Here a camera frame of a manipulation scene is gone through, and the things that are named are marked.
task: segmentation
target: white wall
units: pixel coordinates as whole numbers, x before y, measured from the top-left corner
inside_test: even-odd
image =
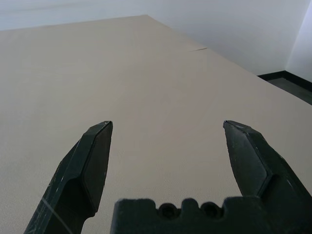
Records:
[[[2,0],[0,29],[148,14],[256,75],[285,69],[310,0]]]
[[[300,28],[286,70],[312,82],[312,2]]]

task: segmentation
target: screw hole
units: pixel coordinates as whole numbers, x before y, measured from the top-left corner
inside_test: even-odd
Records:
[[[200,208],[208,218],[221,218],[221,209],[213,202],[206,202],[202,204]]]
[[[158,210],[158,213],[165,219],[175,219],[179,215],[177,208],[171,203],[162,204]]]

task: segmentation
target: beige tabletop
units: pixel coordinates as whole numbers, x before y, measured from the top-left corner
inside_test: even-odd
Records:
[[[88,127],[114,124],[101,205],[240,195],[223,120],[260,131],[312,192],[312,107],[148,16],[0,32],[0,233],[22,233]]]

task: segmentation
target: gray floor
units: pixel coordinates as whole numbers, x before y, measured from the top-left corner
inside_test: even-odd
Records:
[[[301,88],[300,86],[291,83],[284,78],[272,79],[268,82],[312,105],[312,92]]]

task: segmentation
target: black baseboard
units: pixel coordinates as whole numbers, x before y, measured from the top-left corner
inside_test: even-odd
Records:
[[[264,74],[264,75],[259,75],[263,80],[271,80],[271,79],[278,79],[278,78],[284,78],[306,90],[309,90],[312,92],[312,83],[307,81],[306,79],[303,79],[301,77],[298,77],[290,72],[287,71],[280,71],[280,72],[274,72],[274,73],[269,73],[269,74]]]

